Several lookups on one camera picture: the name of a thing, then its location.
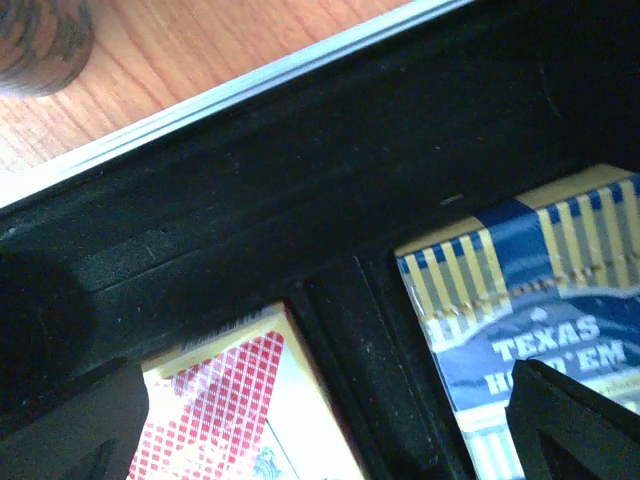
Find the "metal edge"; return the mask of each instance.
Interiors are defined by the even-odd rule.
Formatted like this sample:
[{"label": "metal edge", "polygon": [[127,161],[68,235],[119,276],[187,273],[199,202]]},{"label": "metal edge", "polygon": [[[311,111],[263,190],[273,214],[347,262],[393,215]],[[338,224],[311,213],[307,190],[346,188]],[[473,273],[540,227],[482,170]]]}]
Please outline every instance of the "metal edge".
[{"label": "metal edge", "polygon": [[0,210],[118,155],[473,0],[415,0],[18,175],[0,179]]}]

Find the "brown cylindrical object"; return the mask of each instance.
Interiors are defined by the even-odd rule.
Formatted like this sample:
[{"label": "brown cylindrical object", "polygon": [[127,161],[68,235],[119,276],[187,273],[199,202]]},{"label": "brown cylindrical object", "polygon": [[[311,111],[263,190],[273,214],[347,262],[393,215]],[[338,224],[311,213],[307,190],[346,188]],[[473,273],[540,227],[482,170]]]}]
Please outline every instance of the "brown cylindrical object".
[{"label": "brown cylindrical object", "polygon": [[93,45],[85,0],[0,0],[0,93],[54,93],[82,71]]}]

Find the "blue and white striped box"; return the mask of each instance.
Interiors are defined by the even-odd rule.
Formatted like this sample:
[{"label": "blue and white striped box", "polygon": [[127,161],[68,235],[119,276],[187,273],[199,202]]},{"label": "blue and white striped box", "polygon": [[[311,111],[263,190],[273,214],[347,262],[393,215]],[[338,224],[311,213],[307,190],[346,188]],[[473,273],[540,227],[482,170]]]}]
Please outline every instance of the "blue and white striped box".
[{"label": "blue and white striped box", "polygon": [[516,359],[640,407],[639,195],[640,175],[598,165],[396,252],[482,480],[524,476],[505,416]]}]

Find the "wooden surface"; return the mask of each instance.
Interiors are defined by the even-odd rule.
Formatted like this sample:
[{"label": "wooden surface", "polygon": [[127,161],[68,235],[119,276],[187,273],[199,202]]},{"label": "wooden surface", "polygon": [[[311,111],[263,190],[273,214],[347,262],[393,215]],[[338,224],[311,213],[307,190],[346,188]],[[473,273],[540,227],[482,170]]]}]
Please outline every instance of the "wooden surface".
[{"label": "wooden surface", "polygon": [[125,127],[407,0],[90,0],[96,43],[44,98],[0,97],[0,175]]}]

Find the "red patterned card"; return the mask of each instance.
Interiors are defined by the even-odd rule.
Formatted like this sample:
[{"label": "red patterned card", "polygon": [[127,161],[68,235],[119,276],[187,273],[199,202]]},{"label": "red patterned card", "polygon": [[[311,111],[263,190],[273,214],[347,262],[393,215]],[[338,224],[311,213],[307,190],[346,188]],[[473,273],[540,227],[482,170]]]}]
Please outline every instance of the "red patterned card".
[{"label": "red patterned card", "polygon": [[283,345],[269,332],[147,385],[129,478],[252,478]]}]

